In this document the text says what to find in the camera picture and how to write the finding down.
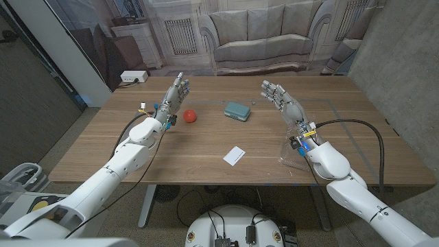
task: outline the window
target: window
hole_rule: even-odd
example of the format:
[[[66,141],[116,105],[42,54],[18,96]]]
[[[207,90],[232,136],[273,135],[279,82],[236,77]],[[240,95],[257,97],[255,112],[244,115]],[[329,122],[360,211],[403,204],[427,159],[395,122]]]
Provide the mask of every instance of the window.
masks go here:
[[[113,0],[120,16],[134,16],[135,18],[145,17],[143,8],[139,0]]]

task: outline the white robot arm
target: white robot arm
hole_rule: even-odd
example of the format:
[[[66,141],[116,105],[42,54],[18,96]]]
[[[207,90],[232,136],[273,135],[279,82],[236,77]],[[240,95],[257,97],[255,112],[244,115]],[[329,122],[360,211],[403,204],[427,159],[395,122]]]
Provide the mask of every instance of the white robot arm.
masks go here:
[[[297,141],[317,175],[332,180],[327,185],[332,199],[369,223],[391,246],[415,246],[431,239],[367,190],[363,178],[351,169],[346,157],[323,141],[303,107],[281,85],[263,81],[262,88],[261,95],[274,103],[287,124],[296,125]]]
[[[142,167],[155,147],[156,135],[170,125],[183,99],[189,93],[189,81],[180,73],[164,96],[154,117],[146,118],[131,129],[129,137],[116,148],[114,156],[100,170],[80,185],[70,196],[55,204],[23,216],[4,230],[10,237],[28,239],[64,239],[71,231],[93,217],[117,185],[128,174]],[[56,215],[57,220],[49,220]],[[79,228],[69,237],[80,237]]]

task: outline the sofa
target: sofa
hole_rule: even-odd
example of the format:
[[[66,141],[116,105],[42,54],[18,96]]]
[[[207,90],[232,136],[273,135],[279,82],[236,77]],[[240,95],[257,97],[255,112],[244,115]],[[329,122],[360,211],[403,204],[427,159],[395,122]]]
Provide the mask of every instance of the sofa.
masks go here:
[[[331,21],[333,5],[332,0],[304,1],[199,16],[214,74],[307,69],[322,26]]]
[[[150,75],[133,36],[109,38],[99,25],[93,34],[89,28],[70,30],[70,33],[96,66],[112,92],[122,82],[120,75],[125,70],[147,71]]]

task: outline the table leg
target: table leg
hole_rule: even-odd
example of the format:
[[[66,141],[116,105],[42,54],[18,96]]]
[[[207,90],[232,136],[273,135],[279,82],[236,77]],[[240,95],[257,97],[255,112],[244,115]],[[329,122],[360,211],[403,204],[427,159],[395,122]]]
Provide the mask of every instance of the table leg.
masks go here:
[[[157,185],[148,185],[146,189],[145,198],[143,199],[142,211],[140,212],[139,222],[137,223],[137,226],[139,228],[146,227],[148,217],[152,208],[152,202],[154,200],[154,194],[156,193],[156,187]]]
[[[317,209],[317,214],[324,231],[331,230],[331,221],[329,220],[329,214],[327,206],[324,203],[322,191],[317,186],[311,186],[311,195],[313,197],[314,205]]]

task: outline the wall outlet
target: wall outlet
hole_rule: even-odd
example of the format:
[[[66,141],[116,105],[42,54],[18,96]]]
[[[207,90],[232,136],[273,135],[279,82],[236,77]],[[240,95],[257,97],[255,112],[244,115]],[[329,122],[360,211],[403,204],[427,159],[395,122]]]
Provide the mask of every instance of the wall outlet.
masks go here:
[[[124,71],[121,74],[122,82],[134,82],[135,79],[139,79],[139,82],[146,82],[147,78],[146,71]]]

